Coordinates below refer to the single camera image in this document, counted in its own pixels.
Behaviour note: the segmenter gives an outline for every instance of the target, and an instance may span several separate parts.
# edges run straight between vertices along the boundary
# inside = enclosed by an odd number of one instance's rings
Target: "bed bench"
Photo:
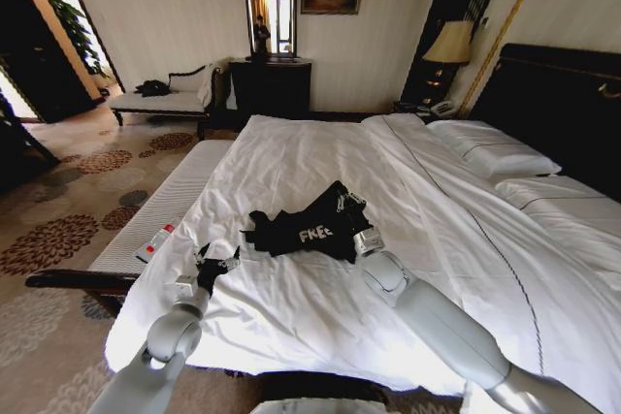
[[[198,119],[197,136],[202,140],[205,136],[202,122],[216,108],[225,106],[230,92],[226,67],[210,64],[188,73],[169,73],[168,85],[173,92],[165,96],[143,97],[127,92],[108,101],[118,125],[123,126],[122,112],[189,116]]]
[[[133,252],[174,216],[185,215],[232,143],[221,140],[197,143],[87,271],[37,271],[28,276],[26,286],[84,290],[116,317],[124,296],[145,268],[143,262],[133,257]]]

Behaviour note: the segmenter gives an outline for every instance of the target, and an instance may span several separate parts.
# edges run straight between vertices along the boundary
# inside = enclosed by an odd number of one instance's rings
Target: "cream wall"
[[[463,102],[514,2],[490,2],[485,15],[490,17],[491,26],[476,33],[473,60],[460,70],[451,87],[451,98],[456,102]],[[621,52],[621,0],[524,0],[472,99],[465,103],[468,108],[476,102],[505,43]]]
[[[244,0],[83,0],[127,90],[249,53]],[[311,107],[381,111],[401,95],[432,0],[361,0],[357,16],[299,16]]]

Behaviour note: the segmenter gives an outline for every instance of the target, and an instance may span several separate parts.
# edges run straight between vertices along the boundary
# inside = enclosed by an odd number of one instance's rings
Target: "green plant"
[[[71,39],[88,73],[106,78],[107,75],[101,69],[99,54],[90,46],[89,33],[80,23],[80,17],[84,18],[84,14],[64,0],[48,0],[48,2]],[[88,63],[88,58],[92,59],[92,65]]]

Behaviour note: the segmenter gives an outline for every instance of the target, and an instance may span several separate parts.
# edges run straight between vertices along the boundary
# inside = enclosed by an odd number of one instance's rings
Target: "white pillow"
[[[198,100],[201,101],[201,104],[203,104],[203,107],[205,109],[212,101],[212,75],[214,68],[215,65],[213,65],[212,63],[205,67],[205,70],[203,72],[203,82],[201,82],[201,86],[198,89]]]
[[[507,179],[502,198],[621,291],[621,205],[568,176]]]
[[[427,125],[478,175],[488,179],[550,175],[561,167],[482,121],[439,120]]]
[[[205,75],[207,68],[208,67],[205,67],[203,70],[187,76],[170,74],[168,77],[171,91],[197,92],[201,88],[201,84],[203,84],[203,76]]]

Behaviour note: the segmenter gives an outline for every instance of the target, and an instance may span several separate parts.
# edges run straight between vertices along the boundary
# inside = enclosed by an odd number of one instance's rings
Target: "telephone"
[[[438,118],[449,118],[459,111],[459,107],[453,101],[442,101],[431,106],[430,110]]]

